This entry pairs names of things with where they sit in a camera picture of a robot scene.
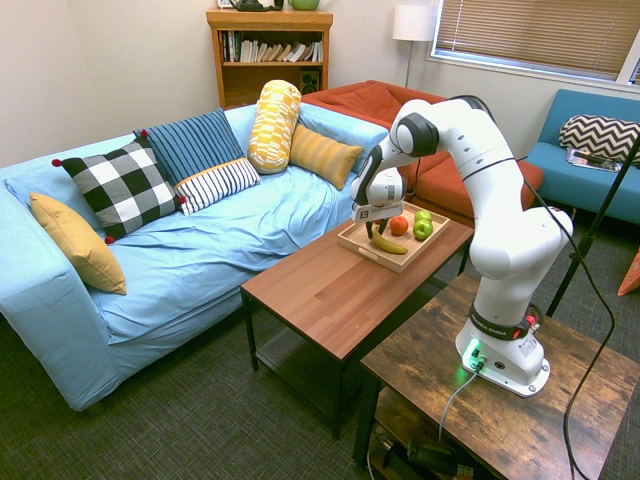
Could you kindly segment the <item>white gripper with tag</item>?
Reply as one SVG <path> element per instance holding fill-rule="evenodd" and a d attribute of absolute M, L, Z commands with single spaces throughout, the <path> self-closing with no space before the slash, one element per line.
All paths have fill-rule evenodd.
<path fill-rule="evenodd" d="M 352 205 L 352 220 L 355 223 L 366 222 L 366 231 L 369 240 L 373 238 L 373 225 L 377 226 L 377 231 L 382 235 L 388 223 L 388 219 L 401 215 L 404 211 L 404 201 L 400 200 L 387 205 L 375 206 L 371 204 Z"/>

